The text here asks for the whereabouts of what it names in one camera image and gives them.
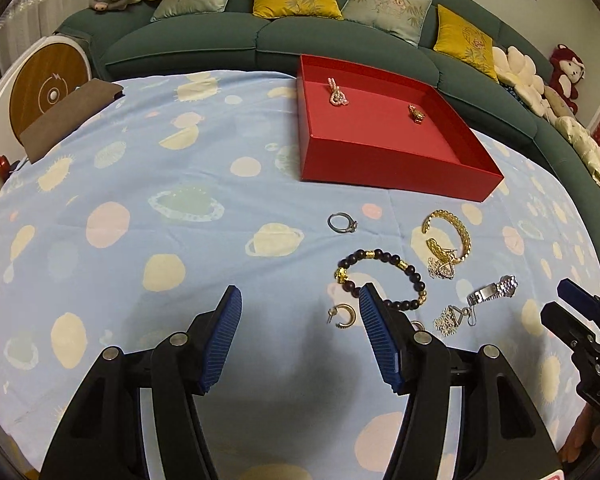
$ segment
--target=watch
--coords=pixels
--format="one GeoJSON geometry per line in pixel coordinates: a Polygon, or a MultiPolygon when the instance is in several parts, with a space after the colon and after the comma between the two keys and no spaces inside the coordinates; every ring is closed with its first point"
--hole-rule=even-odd
{"type": "Polygon", "coordinates": [[[515,292],[518,282],[515,276],[503,276],[498,283],[491,283],[480,290],[472,292],[466,297],[469,306],[475,306],[496,298],[511,298],[515,292]]]}

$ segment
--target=wooden disc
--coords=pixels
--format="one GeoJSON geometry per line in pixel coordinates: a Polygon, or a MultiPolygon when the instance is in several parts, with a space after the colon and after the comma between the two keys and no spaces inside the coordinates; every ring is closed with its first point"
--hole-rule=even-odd
{"type": "Polygon", "coordinates": [[[9,103],[11,127],[16,139],[40,115],[89,80],[78,50],[66,43],[52,43],[31,56],[18,74],[9,103]]]}

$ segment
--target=brown folder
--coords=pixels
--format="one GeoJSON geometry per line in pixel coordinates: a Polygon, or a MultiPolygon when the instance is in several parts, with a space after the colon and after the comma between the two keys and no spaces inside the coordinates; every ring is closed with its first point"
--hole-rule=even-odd
{"type": "Polygon", "coordinates": [[[115,83],[91,79],[37,118],[20,134],[20,142],[33,164],[87,119],[122,97],[115,83]]]}

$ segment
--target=red box lid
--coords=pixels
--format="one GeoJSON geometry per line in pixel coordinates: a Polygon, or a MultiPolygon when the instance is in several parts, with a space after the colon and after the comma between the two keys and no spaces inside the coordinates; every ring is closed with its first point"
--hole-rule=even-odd
{"type": "Polygon", "coordinates": [[[433,86],[305,54],[297,84],[302,180],[481,202],[504,178],[480,140],[433,86]],[[330,77],[348,105],[330,104],[330,77]],[[410,104],[426,115],[422,124],[411,119],[410,104]]]}

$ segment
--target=metal bolt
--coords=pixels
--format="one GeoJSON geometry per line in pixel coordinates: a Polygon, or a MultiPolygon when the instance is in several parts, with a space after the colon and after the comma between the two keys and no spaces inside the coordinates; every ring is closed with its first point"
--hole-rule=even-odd
{"type": "Polygon", "coordinates": [[[102,358],[105,361],[113,361],[113,359],[118,357],[118,354],[120,354],[118,349],[115,346],[110,346],[102,351],[102,358]]]}
{"type": "Polygon", "coordinates": [[[184,343],[186,343],[188,341],[188,339],[189,339],[189,337],[187,336],[187,334],[178,332],[177,334],[173,334],[169,338],[169,343],[171,343],[173,346],[182,346],[182,345],[184,345],[184,343]]]}
{"type": "Polygon", "coordinates": [[[431,334],[429,332],[420,331],[416,332],[413,335],[413,340],[421,345],[428,345],[429,343],[431,343],[433,338],[431,337],[431,334]]]}
{"type": "Polygon", "coordinates": [[[493,345],[485,346],[482,351],[487,357],[490,357],[491,359],[495,359],[500,355],[500,350],[498,350],[498,348],[493,345]]]}

